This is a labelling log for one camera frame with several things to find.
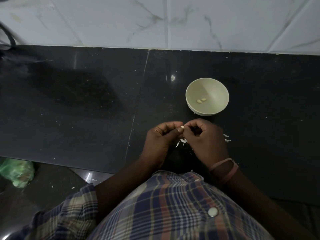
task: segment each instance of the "right hand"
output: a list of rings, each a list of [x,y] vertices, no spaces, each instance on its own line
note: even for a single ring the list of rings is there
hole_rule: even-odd
[[[199,128],[201,133],[195,135],[191,128]],[[185,124],[183,136],[192,147],[197,158],[208,168],[229,158],[222,129],[207,120],[195,119],[189,121]]]

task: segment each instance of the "white button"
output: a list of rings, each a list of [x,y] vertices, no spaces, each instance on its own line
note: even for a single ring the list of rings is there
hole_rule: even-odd
[[[208,210],[208,214],[209,214],[209,216],[214,217],[214,216],[218,215],[218,209],[215,207],[212,207]]]

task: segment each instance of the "green plastic bag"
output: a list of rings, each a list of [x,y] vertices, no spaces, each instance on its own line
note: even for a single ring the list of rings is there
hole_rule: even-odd
[[[11,180],[17,188],[24,188],[33,180],[35,169],[31,161],[0,157],[0,175]]]

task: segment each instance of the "pink wristband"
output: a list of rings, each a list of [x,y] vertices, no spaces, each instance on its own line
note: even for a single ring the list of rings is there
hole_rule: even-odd
[[[223,164],[223,163],[225,163],[227,161],[232,161],[233,162],[233,167],[232,167],[232,169],[230,170],[230,172],[226,176],[224,176],[221,180],[219,180],[219,182],[221,184],[225,184],[226,182],[228,182],[231,179],[231,177],[236,173],[236,171],[239,168],[239,166],[234,162],[234,160],[232,160],[231,158],[227,158],[225,160],[222,160],[222,161],[219,161],[219,162],[215,163],[209,169],[209,172],[211,172],[216,167],[220,166],[221,164]]]

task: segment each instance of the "bowl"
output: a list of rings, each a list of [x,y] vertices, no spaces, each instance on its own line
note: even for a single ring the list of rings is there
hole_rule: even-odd
[[[229,93],[218,80],[207,77],[199,78],[187,87],[186,103],[192,112],[200,116],[211,116],[226,108],[229,103]]]

